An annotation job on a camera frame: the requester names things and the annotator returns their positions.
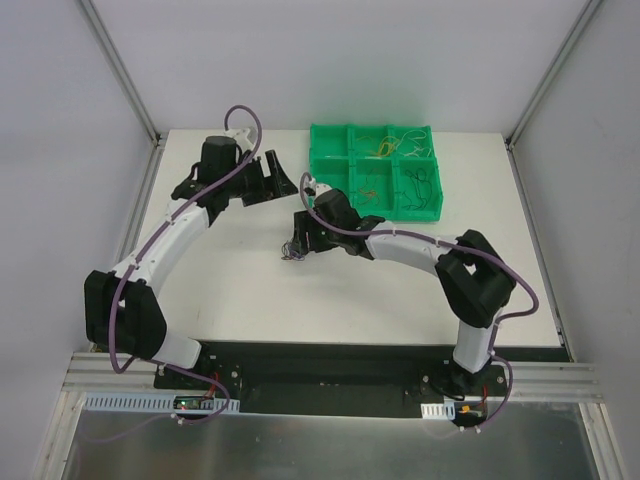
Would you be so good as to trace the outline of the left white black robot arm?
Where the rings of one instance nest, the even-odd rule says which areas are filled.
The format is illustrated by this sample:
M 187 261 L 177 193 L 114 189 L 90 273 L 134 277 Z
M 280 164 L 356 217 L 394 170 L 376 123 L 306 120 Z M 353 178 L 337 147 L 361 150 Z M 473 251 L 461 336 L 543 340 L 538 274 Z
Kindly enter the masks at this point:
M 84 305 L 90 342 L 111 353 L 177 366 L 176 375 L 188 388 L 209 382 L 212 367 L 203 344 L 170 330 L 157 296 L 180 258 L 232 200 L 249 207 L 297 194 L 276 152 L 258 155 L 258 144 L 246 129 L 207 137 L 152 233 L 109 271 L 88 275 Z

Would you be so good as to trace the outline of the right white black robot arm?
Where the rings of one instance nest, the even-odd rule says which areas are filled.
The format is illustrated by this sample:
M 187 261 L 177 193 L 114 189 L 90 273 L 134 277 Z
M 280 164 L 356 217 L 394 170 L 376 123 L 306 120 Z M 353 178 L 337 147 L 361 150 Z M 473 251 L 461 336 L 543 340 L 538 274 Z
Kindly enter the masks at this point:
M 481 388 L 491 358 L 492 328 L 515 288 L 514 279 L 504 271 L 502 260 L 484 236 L 468 230 L 447 245 L 429 241 L 418 232 L 402 234 L 382 217 L 360 216 L 344 192 L 325 184 L 304 187 L 301 198 L 311 223 L 303 253 L 339 247 L 351 256 L 399 263 L 439 280 L 459 320 L 451 385 L 466 395 Z

